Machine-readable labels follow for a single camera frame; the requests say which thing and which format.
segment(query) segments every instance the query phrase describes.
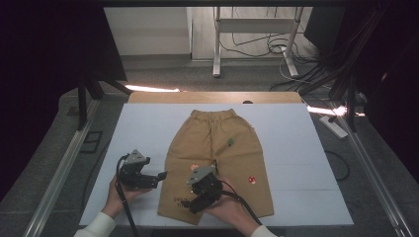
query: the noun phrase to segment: elastic waistband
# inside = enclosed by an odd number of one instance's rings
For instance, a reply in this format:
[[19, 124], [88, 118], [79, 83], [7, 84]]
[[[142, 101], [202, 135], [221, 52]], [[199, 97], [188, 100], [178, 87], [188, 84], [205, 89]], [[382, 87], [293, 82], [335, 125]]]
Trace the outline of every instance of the elastic waistband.
[[193, 110], [191, 112], [191, 118], [198, 120], [225, 120], [237, 117], [234, 109], [220, 112], [202, 112]]

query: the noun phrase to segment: white table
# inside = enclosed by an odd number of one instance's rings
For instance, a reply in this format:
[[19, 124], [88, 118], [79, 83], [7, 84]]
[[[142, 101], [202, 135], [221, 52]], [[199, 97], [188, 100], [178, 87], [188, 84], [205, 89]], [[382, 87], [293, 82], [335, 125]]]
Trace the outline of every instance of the white table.
[[[105, 204], [109, 181], [121, 156], [138, 149], [151, 157], [142, 173], [157, 175], [164, 171], [169, 145], [192, 110], [228, 109], [234, 109], [255, 127], [262, 144], [275, 208], [275, 215], [260, 219], [263, 224], [275, 227], [353, 224], [304, 104], [125, 104], [80, 225], [89, 224]], [[137, 225], [227, 227], [206, 214], [198, 226], [157, 215], [160, 188], [161, 184], [130, 204]], [[128, 225], [126, 215], [120, 214], [116, 223]]]

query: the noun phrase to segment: black curtain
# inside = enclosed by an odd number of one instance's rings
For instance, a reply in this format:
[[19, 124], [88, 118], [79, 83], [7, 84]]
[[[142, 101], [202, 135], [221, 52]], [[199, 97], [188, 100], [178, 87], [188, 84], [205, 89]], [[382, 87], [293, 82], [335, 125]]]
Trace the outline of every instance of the black curtain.
[[365, 113], [419, 183], [419, 2], [392, 0], [356, 67]]
[[82, 75], [126, 80], [103, 8], [52, 1], [0, 3], [1, 198]]

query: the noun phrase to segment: cable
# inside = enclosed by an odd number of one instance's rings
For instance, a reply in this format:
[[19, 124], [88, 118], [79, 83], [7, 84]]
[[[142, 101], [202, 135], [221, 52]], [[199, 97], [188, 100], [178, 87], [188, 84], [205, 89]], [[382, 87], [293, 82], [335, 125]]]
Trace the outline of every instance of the cable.
[[98, 158], [96, 158], [95, 164], [93, 165], [92, 169], [90, 170], [89, 176], [87, 177], [86, 183], [84, 184], [84, 188], [83, 188], [83, 194], [82, 194], [82, 197], [81, 197], [80, 211], [83, 211], [85, 206], [86, 206], [85, 200], [86, 200], [86, 192], [87, 192], [87, 186], [89, 184], [89, 181], [92, 178], [93, 172], [95, 171], [96, 166], [98, 166], [98, 163], [101, 160], [101, 157], [102, 157], [103, 153], [105, 152], [105, 149], [109, 146], [110, 143], [111, 143], [111, 139], [102, 148], [101, 153], [99, 154]]
[[289, 79], [290, 80], [290, 82], [284, 82], [284, 83], [278, 83], [278, 84], [275, 84], [275, 85], [273, 85], [272, 87], [271, 87], [271, 89], [270, 89], [270, 91], [272, 91], [275, 87], [277, 87], [277, 86], [280, 86], [280, 85], [286, 85], [286, 84], [289, 84], [289, 83], [293, 83], [293, 82], [300, 82], [300, 83], [306, 83], [306, 84], [313, 84], [312, 82], [308, 82], [308, 81], [304, 81], [304, 80], [299, 80], [299, 79], [294, 79], [294, 78], [291, 78], [291, 77], [288, 77], [288, 76], [286, 76], [285, 74], [284, 74], [284, 72], [283, 72], [283, 69], [282, 69], [282, 64], [283, 64], [283, 62], [286, 60], [286, 58], [284, 57], [282, 60], [281, 60], [281, 62], [280, 62], [280, 72], [281, 72], [281, 74], [283, 75], [283, 77], [285, 77], [286, 79]]
[[244, 205], [244, 207], [246, 208], [246, 210], [247, 210], [247, 212], [249, 212], [249, 214], [250, 214], [250, 216], [252, 216], [252, 218], [256, 221], [256, 223], [258, 223], [259, 225], [262, 225], [262, 222], [259, 220], [259, 218], [256, 216], [256, 214], [255, 214], [255, 212], [253, 212], [253, 210], [252, 210], [252, 208], [250, 207], [250, 205], [246, 202], [246, 200], [243, 198], [243, 197], [241, 197], [241, 196], [239, 196], [238, 194], [237, 194], [237, 192], [234, 190], [234, 188], [229, 184], [229, 183], [227, 183], [227, 182], [225, 182], [225, 181], [221, 181], [223, 184], [226, 184], [227, 186], [229, 186], [232, 190], [233, 190], [233, 193], [232, 192], [229, 192], [229, 191], [221, 191], [221, 194], [222, 195], [226, 195], [226, 196], [229, 196], [229, 197], [232, 197], [232, 198], [235, 198], [235, 199], [237, 199], [238, 201], [240, 201], [240, 203], [242, 204], [242, 205]]
[[236, 45], [236, 46], [239, 46], [239, 45], [246, 44], [246, 43], [249, 43], [249, 42], [254, 42], [254, 41], [257, 41], [257, 40], [268, 39], [268, 38], [270, 38], [270, 37], [278, 37], [278, 36], [282, 36], [282, 35], [284, 35], [284, 34], [274, 34], [274, 35], [272, 35], [272, 36], [261, 37], [261, 38], [251, 39], [251, 40], [249, 40], [249, 41], [245, 41], [245, 42], [235, 43], [235, 45]]
[[[285, 38], [268, 39], [268, 41], [267, 41], [268, 50], [270, 52], [274, 53], [274, 54], [282, 54], [282, 53], [284, 53], [283, 50], [282, 50], [282, 47], [287, 47], [287, 45], [286, 44], [283, 44], [283, 43], [272, 44], [272, 42], [273, 41], [276, 41], [276, 40], [288, 40], [288, 39], [285, 39]], [[277, 47], [280, 49], [280, 51], [274, 51], [274, 48], [277, 48]]]
[[291, 84], [291, 83], [294, 83], [294, 81], [287, 81], [287, 82], [281, 82], [281, 83], [274, 84], [274, 85], [271, 86], [271, 88], [269, 89], [269, 91], [271, 92], [276, 87], [288, 85], [288, 84]]
[[[348, 58], [348, 52], [350, 51], [351, 45], [353, 41], [357, 39], [363, 31], [366, 31], [369, 29], [369, 25], [374, 21], [374, 19], [375, 19], [375, 15], [369, 14], [369, 16], [364, 18], [364, 21], [358, 26], [358, 28], [352, 33], [352, 35], [338, 49], [334, 50], [333, 52], [327, 55], [320, 57], [319, 63], [327, 68], [334, 69], [334, 71], [330, 75], [327, 75], [326, 77], [320, 79], [314, 84], [303, 88], [301, 91], [303, 94], [306, 94], [331, 80], [339, 79], [340, 77], [345, 78], [347, 77], [347, 75], [349, 75], [350, 71], [352, 70], [355, 58], [358, 55], [358, 53], [355, 51], [349, 54], [349, 58]], [[363, 44], [363, 41], [365, 39], [361, 38], [359, 40], [361, 41], [358, 41], [358, 44]], [[341, 88], [341, 87], [336, 87], [335, 85], [329, 92], [329, 96], [332, 95], [332, 97], [336, 97], [335, 95], [337, 93], [335, 92], [336, 91], [335, 88]]]
[[[305, 82], [307, 83], [307, 84], [313, 84], [313, 80], [314, 79], [317, 79], [317, 78], [319, 78], [321, 75], [323, 75], [324, 73], [326, 73], [326, 71], [327, 71], [327, 69], [325, 68], [325, 67], [320, 67], [318, 70], [316, 70], [314, 73], [312, 73], [311, 75], [310, 75], [310, 77], [308, 77], [307, 79], [305, 79]], [[303, 83], [301, 82], [301, 83], [299, 83], [299, 85], [297, 85], [296, 86], [296, 88], [295, 88], [295, 92], [296, 91], [298, 91], [299, 90], [299, 88], [301, 87], [303, 85]], [[321, 87], [323, 87], [323, 88], [327, 88], [327, 89], [331, 89], [330, 87], [327, 87], [327, 86], [324, 86], [324, 85], [321, 85]]]
[[344, 181], [344, 180], [348, 179], [349, 175], [351, 174], [351, 168], [349, 167], [348, 162], [346, 162], [345, 159], [343, 159], [342, 156], [336, 154], [333, 151], [324, 150], [324, 152], [334, 155], [335, 157], [340, 159], [346, 166], [346, 170], [347, 170], [346, 174], [342, 178], [336, 178], [336, 181], [340, 182], [340, 181]]
[[135, 223], [133, 222], [132, 215], [131, 215], [130, 210], [129, 210], [128, 203], [126, 201], [126, 196], [124, 195], [123, 186], [121, 185], [121, 181], [120, 181], [120, 165], [121, 165], [121, 162], [123, 160], [125, 160], [127, 157], [128, 157], [128, 155], [123, 156], [118, 161], [117, 172], [116, 172], [117, 180], [115, 181], [115, 189], [117, 189], [118, 195], [120, 196], [120, 199], [123, 202], [124, 210], [126, 211], [126, 217], [129, 221], [129, 225], [131, 227], [132, 234], [133, 234], [134, 237], [139, 237], [138, 231], [136, 230]]
[[262, 57], [262, 56], [266, 56], [266, 55], [268, 55], [268, 54], [270, 54], [270, 53], [271, 53], [271, 52], [269, 51], [269, 52], [266, 52], [266, 53], [263, 53], [263, 54], [259, 54], [259, 55], [252, 55], [252, 54], [245, 53], [245, 52], [243, 52], [243, 51], [239, 51], [239, 50], [235, 50], [235, 49], [226, 48], [226, 47], [222, 44], [222, 42], [221, 42], [221, 41], [219, 42], [219, 44], [221, 45], [221, 47], [222, 47], [222, 48], [224, 48], [224, 49], [225, 49], [225, 50], [227, 50], [227, 51], [234, 51], [234, 52], [238, 52], [238, 53], [241, 53], [241, 54], [243, 54], [243, 55], [246, 55], [246, 56], [251, 56], [251, 57]]
[[318, 55], [317, 54], [314, 54], [314, 56], [313, 57], [306, 57], [306, 56], [301, 56], [300, 54], [299, 54], [299, 51], [298, 51], [298, 44], [295, 44], [295, 52], [296, 53], [294, 53], [293, 51], [292, 51], [292, 56], [293, 56], [293, 59], [294, 60], [297, 60], [299, 63], [308, 63], [308, 62], [320, 62], [320, 60], [319, 60], [319, 57], [318, 57]]

